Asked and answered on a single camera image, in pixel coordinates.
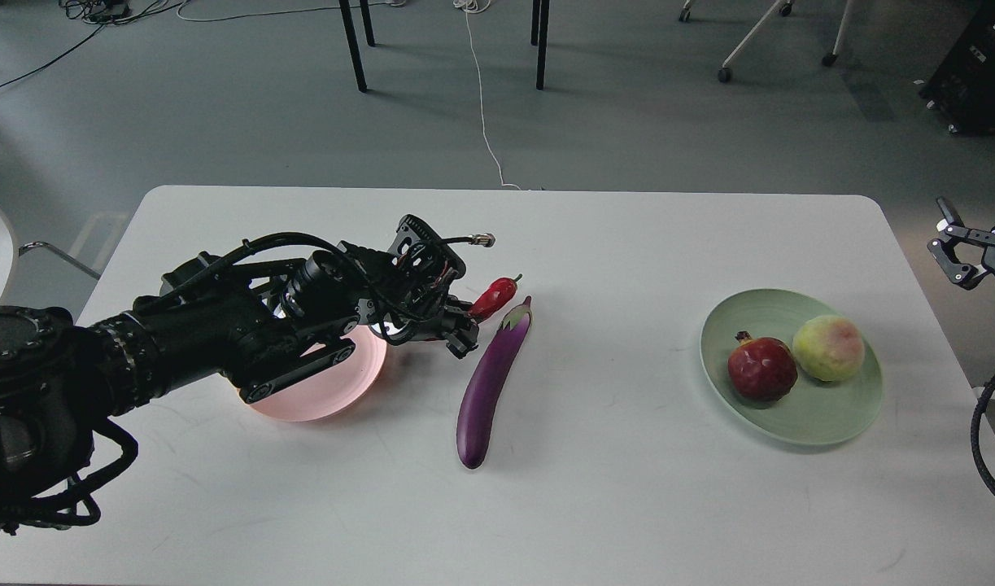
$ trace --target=pink plate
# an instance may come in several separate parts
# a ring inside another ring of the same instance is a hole
[[[348,338],[356,343],[356,351],[345,362],[294,383],[251,408],[282,422],[308,422],[334,415],[355,403],[382,371],[389,346],[367,326],[357,326]],[[310,352],[319,347],[312,346]]]

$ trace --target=light green plate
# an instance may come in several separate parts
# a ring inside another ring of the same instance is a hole
[[[739,346],[736,331],[754,338],[779,338],[790,345],[801,324],[818,315],[838,314],[812,297],[780,289],[754,289],[722,301],[703,323],[700,353],[703,370],[718,396],[744,422],[798,445],[833,445],[861,434],[880,412],[884,384],[880,364],[866,342],[866,359],[858,374],[824,383],[798,368],[790,394],[773,404],[744,400],[728,378],[728,355]]]

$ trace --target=red chili pepper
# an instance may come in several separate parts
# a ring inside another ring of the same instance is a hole
[[[504,304],[515,297],[515,292],[519,289],[520,278],[522,275],[516,278],[502,277],[491,282],[490,289],[487,289],[486,293],[475,300],[475,303],[468,310],[468,315],[475,318],[476,321],[483,321],[500,311]]]

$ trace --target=eggplant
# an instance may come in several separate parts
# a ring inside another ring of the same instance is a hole
[[[490,446],[490,429],[493,427],[497,398],[515,356],[526,340],[526,332],[534,319],[530,310],[531,297],[516,305],[501,319],[497,334],[479,359],[478,366],[465,389],[457,414],[457,456],[466,467],[474,470],[482,464]]]

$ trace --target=gray floor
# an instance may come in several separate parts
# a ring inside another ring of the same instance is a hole
[[[185,14],[315,5],[201,0]],[[545,92],[534,89],[530,2],[494,0],[471,27],[507,181],[869,196],[968,378],[981,383],[995,370],[995,283],[950,286],[925,244],[940,219],[937,196],[969,225],[995,223],[995,138],[950,136],[914,84],[933,74],[977,5],[861,1],[844,54],[826,69],[820,57],[843,0],[799,2],[739,58],[729,85],[716,71],[764,2],[702,0],[682,24],[676,1],[554,0]],[[103,30],[2,90],[0,207],[18,239],[103,266],[142,196],[164,183],[498,188],[464,15],[448,0],[409,0],[373,16],[366,95],[356,92],[337,11],[211,24],[169,12]],[[6,0],[0,81],[90,31],[50,0]],[[77,313],[93,285],[39,251],[20,260],[6,302]]]

